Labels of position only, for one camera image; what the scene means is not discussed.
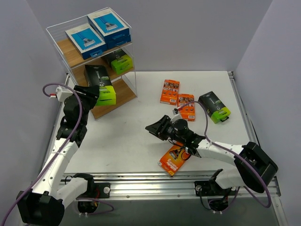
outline green and black box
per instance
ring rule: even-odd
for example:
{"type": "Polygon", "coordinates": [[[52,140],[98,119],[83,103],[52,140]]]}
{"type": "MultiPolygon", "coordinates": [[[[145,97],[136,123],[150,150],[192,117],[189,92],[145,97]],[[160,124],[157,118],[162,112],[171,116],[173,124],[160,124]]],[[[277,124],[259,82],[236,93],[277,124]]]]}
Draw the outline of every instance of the green and black box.
{"type": "Polygon", "coordinates": [[[84,74],[88,86],[99,86],[99,98],[96,102],[96,106],[116,104],[116,92],[105,66],[85,65],[84,74]]]}
{"type": "Polygon", "coordinates": [[[214,123],[226,121],[231,114],[230,110],[222,103],[213,91],[201,95],[198,98],[198,101],[205,107],[207,114],[214,123]]]}
{"type": "Polygon", "coordinates": [[[131,57],[122,49],[118,49],[112,53],[103,56],[103,59],[112,68],[116,74],[122,74],[133,68],[131,57]]]}

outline box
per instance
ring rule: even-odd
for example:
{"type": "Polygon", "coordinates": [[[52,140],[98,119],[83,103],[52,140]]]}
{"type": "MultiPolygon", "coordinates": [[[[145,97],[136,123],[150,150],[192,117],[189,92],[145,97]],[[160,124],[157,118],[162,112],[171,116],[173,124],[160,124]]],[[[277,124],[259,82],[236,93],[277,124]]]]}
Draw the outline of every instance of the box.
{"type": "Polygon", "coordinates": [[[178,99],[180,82],[175,80],[165,79],[160,103],[168,105],[176,105],[178,99]]]}
{"type": "Polygon", "coordinates": [[[88,14],[88,21],[109,48],[131,41],[129,27],[111,8],[88,14]]]}
{"type": "Polygon", "coordinates": [[[107,64],[116,72],[122,74],[133,68],[133,61],[122,49],[118,49],[110,54],[103,56],[107,64]]]}
{"type": "Polygon", "coordinates": [[[214,123],[226,121],[231,114],[230,110],[222,103],[213,91],[201,95],[198,98],[198,101],[205,107],[208,116],[214,123]]]}
{"type": "MultiPolygon", "coordinates": [[[[184,104],[191,102],[191,101],[194,101],[194,96],[191,94],[179,94],[178,95],[178,107],[183,106],[184,104]]],[[[191,103],[191,104],[185,106],[179,112],[183,119],[188,120],[188,121],[195,120],[194,103],[191,103]]]]}
{"type": "Polygon", "coordinates": [[[116,92],[105,66],[85,65],[84,75],[88,86],[99,86],[99,98],[96,102],[96,106],[116,104],[116,92]]]}
{"type": "Polygon", "coordinates": [[[84,60],[101,55],[108,50],[104,40],[87,23],[65,31],[69,40],[84,60]]]}
{"type": "Polygon", "coordinates": [[[185,148],[180,147],[182,144],[176,144],[177,145],[172,146],[158,162],[158,165],[165,169],[171,176],[190,158],[190,154],[185,152],[185,148]]]}

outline wooden shelf board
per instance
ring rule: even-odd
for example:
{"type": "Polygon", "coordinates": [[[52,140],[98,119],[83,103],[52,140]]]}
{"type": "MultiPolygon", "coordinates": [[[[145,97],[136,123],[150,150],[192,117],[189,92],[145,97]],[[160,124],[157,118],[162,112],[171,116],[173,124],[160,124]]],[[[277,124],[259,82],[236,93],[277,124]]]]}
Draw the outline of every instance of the wooden shelf board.
{"type": "MultiPolygon", "coordinates": [[[[78,65],[84,64],[84,63],[92,60],[92,58],[88,58],[88,59],[84,60],[69,39],[58,41],[57,44],[58,44],[59,48],[61,49],[61,51],[63,52],[70,68],[76,67],[78,65]]],[[[130,45],[130,44],[131,44],[131,42],[128,42],[121,46],[111,48],[111,49],[103,52],[103,55],[105,55],[109,52],[112,52],[114,50],[117,50],[119,48],[125,47],[127,45],[130,45]]]]}
{"type": "Polygon", "coordinates": [[[96,106],[91,112],[95,119],[98,119],[105,114],[113,111],[114,109],[122,106],[126,102],[136,98],[136,94],[130,89],[130,87],[122,80],[119,79],[113,82],[113,87],[116,92],[116,104],[108,106],[96,106]]]}
{"type": "MultiPolygon", "coordinates": [[[[132,67],[131,69],[129,69],[126,72],[123,72],[121,74],[116,74],[116,72],[114,72],[109,67],[109,65],[101,58],[97,58],[97,59],[87,63],[87,65],[104,65],[107,69],[107,72],[108,72],[111,80],[114,80],[114,79],[134,70],[134,68],[132,67]]],[[[81,66],[78,66],[78,67],[72,69],[72,73],[80,86],[87,86],[87,82],[86,82],[86,79],[84,76],[84,71],[85,71],[85,65],[81,65],[81,66]]]]}

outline blue and white box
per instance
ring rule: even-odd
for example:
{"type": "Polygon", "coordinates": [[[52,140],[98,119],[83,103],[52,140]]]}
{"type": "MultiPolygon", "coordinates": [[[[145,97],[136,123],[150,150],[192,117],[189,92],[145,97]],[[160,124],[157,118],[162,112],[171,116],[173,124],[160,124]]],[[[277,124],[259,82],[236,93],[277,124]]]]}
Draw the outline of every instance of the blue and white box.
{"type": "Polygon", "coordinates": [[[88,23],[65,32],[84,60],[97,57],[108,50],[105,41],[88,23]]]}
{"type": "Polygon", "coordinates": [[[88,21],[103,37],[108,49],[131,41],[129,26],[111,8],[88,14],[88,21]]]}

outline white tabletop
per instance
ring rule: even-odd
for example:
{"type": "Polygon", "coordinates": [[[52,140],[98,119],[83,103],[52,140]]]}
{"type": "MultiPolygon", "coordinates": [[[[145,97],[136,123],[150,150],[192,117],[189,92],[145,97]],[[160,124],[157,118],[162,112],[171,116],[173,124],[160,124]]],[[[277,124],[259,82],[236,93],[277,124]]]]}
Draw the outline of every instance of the white tabletop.
{"type": "MultiPolygon", "coordinates": [[[[179,93],[193,94],[196,100],[212,90],[230,109],[231,115],[227,121],[214,124],[209,120],[208,135],[212,140],[231,144],[246,144],[249,141],[226,71],[137,72],[136,79],[138,98],[98,120],[94,120],[90,113],[88,132],[66,173],[164,172],[157,162],[172,145],[148,133],[145,126],[157,122],[165,114],[172,116],[174,106],[159,102],[165,79],[180,81],[179,93]]],[[[189,128],[203,135],[205,122],[203,110],[196,105],[196,120],[188,122],[189,128]]],[[[191,157],[180,171],[231,167],[217,160],[191,157]]]]}

